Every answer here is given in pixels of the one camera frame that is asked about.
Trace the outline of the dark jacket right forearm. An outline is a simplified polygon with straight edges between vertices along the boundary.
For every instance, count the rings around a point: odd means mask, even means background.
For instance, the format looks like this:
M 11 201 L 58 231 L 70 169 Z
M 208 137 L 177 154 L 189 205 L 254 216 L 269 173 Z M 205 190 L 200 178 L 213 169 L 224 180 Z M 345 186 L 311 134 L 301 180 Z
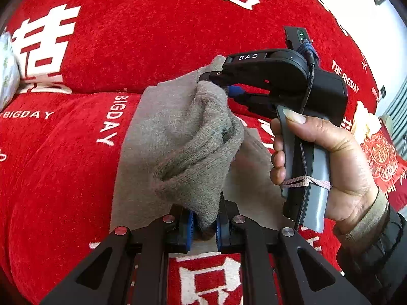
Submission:
M 406 304 L 406 219 L 382 192 L 351 231 L 334 234 L 337 262 L 358 292 L 371 304 Z

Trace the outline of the right hand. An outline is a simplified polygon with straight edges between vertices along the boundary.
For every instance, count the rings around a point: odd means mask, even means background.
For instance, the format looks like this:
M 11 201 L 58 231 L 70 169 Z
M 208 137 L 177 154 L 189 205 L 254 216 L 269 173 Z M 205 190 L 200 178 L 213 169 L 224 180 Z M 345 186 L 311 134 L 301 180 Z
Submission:
M 326 217 L 336 221 L 342 234 L 365 216 L 379 193 L 370 167 L 353 135 L 328 120 L 284 109 L 287 126 L 300 139 L 330 153 L 330 182 Z

